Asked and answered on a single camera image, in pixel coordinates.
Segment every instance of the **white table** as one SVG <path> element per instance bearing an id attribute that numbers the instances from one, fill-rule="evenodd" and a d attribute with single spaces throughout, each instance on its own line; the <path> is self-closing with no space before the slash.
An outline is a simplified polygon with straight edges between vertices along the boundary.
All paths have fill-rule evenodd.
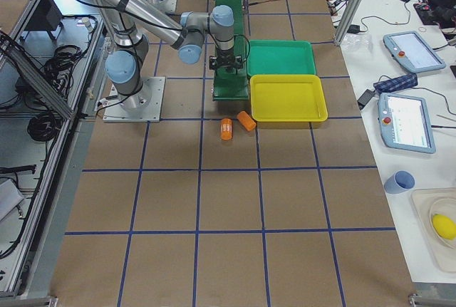
<path id="1" fill-rule="evenodd" d="M 447 43 L 438 27 L 423 26 L 413 9 L 413 1 L 407 3 L 407 7 L 411 11 L 409 24 L 391 26 L 379 19 L 366 19 L 364 21 L 368 25 L 367 33 L 357 36 L 347 34 L 348 38 L 363 41 L 358 49 L 354 49 L 353 44 L 349 45 L 346 42 L 341 45 L 357 98 L 367 88 L 372 89 L 373 83 L 381 75 L 394 78 L 405 74 L 383 45 L 383 35 L 417 31 L 433 48 Z M 362 0 L 352 24 L 361 24 L 361 18 L 370 15 L 382 17 L 389 22 L 402 23 L 408 20 L 408 13 L 402 1 Z M 341 14 L 334 16 L 333 20 L 337 21 L 340 18 Z M 447 67 L 441 71 L 419 73 L 418 86 L 446 95 L 450 109 L 456 113 L 456 78 L 450 71 L 450 65 L 456 63 L 456 49 L 448 46 L 437 54 L 446 62 Z M 456 116 L 451 116 L 447 112 L 442 97 L 426 90 L 410 89 L 401 93 L 424 97 L 432 124 L 456 126 L 456 123 L 437 116 L 444 115 L 456 120 Z M 388 148 L 381 140 L 376 101 L 377 99 L 374 98 L 369 102 L 361 115 L 382 182 L 398 170 L 407 170 L 415 177 L 416 189 L 456 187 L 456 130 L 433 130 L 437 152 L 432 155 Z M 456 273 L 445 272 L 435 263 L 426 234 L 413 206 L 411 191 L 397 195 L 386 194 L 386 196 L 412 281 L 456 283 Z"/>

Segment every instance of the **white tray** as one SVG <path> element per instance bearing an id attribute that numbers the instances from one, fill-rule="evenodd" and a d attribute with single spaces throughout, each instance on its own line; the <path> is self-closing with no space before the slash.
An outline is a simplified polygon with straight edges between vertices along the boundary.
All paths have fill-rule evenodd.
<path id="1" fill-rule="evenodd" d="M 445 199 L 443 200 L 444 202 L 449 202 L 451 204 L 454 200 L 456 206 L 456 189 L 417 189 L 412 192 L 411 197 L 421 221 L 425 238 L 427 239 L 437 265 L 443 271 L 456 273 L 456 249 L 453 249 L 450 246 L 450 244 L 454 244 L 455 241 L 446 244 L 445 241 L 437 235 L 430 220 L 431 207 L 442 205 L 442 202 L 439 202 L 441 199 Z M 456 220 L 456 210 L 453 211 L 451 209 L 450 212 L 447 206 L 445 207 L 445 215 L 453 221 Z"/>

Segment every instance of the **blue cup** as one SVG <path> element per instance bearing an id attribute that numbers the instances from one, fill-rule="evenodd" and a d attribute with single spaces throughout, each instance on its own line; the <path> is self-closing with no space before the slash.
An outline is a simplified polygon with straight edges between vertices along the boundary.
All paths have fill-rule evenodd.
<path id="1" fill-rule="evenodd" d="M 397 194 L 408 191 L 415 186 L 415 179 L 405 170 L 400 170 L 394 173 L 388 180 L 386 180 L 385 191 L 390 194 Z"/>

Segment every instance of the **robotic arm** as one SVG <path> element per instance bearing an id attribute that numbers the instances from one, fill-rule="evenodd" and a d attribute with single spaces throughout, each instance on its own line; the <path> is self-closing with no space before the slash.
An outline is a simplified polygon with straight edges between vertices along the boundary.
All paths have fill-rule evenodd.
<path id="1" fill-rule="evenodd" d="M 176 49 L 184 63 L 198 62 L 208 33 L 217 48 L 212 67 L 242 67 L 242 60 L 234 56 L 234 17 L 228 6 L 216 6 L 210 14 L 183 13 L 180 25 L 147 0 L 96 1 L 102 6 L 112 7 L 102 9 L 102 14 L 120 50 L 108 56 L 105 69 L 126 111 L 138 113 L 150 102 L 151 95 L 144 89 L 139 74 L 148 42 L 136 29 L 135 22 Z"/>

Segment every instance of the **tablet screen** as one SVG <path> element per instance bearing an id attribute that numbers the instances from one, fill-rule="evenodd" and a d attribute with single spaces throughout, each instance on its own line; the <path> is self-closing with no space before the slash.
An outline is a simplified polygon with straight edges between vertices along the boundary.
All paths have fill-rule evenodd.
<path id="1" fill-rule="evenodd" d="M 441 64 L 414 33 L 391 36 L 391 39 L 400 50 L 405 52 L 405 56 L 415 68 Z"/>
<path id="2" fill-rule="evenodd" d="M 388 97 L 393 121 L 393 142 L 415 147 L 429 147 L 423 105 L 420 100 Z"/>

